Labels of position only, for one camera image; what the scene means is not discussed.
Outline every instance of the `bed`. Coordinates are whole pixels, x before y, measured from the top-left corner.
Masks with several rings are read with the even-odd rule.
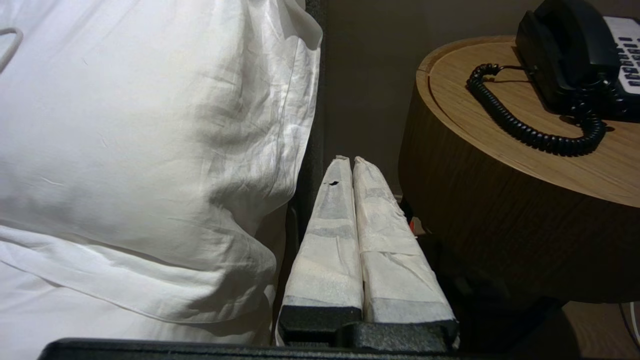
[[[271,341],[287,207],[303,228],[323,171],[303,9],[0,3],[24,33],[0,73],[0,358],[78,336]]]

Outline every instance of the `white pillowcase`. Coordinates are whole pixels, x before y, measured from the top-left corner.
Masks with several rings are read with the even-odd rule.
[[[164,321],[264,300],[321,30],[293,0],[4,1],[0,261]]]

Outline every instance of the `brown wall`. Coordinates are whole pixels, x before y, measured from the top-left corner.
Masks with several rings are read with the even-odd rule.
[[[402,193],[397,157],[415,69],[463,38],[515,34],[541,0],[328,0],[324,163],[362,156]],[[604,15],[640,17],[640,0],[593,0]]]

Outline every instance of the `telephone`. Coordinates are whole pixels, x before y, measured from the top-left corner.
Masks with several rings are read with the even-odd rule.
[[[514,138],[561,156],[593,152],[605,135],[602,118],[640,122],[640,22],[603,17],[585,0],[545,0],[518,27],[522,66],[482,64],[467,81],[471,94]],[[483,84],[486,75],[520,69],[546,108],[569,115],[583,136],[535,130],[516,119]]]

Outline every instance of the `round nightstand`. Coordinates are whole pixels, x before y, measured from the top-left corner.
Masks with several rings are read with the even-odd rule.
[[[415,215],[460,259],[507,284],[564,300],[640,299],[640,124],[607,121],[611,131],[587,156],[532,149],[465,88],[481,63],[519,65],[514,38],[443,46],[416,73],[399,159]],[[544,109],[523,71],[486,84],[528,125],[582,134]]]

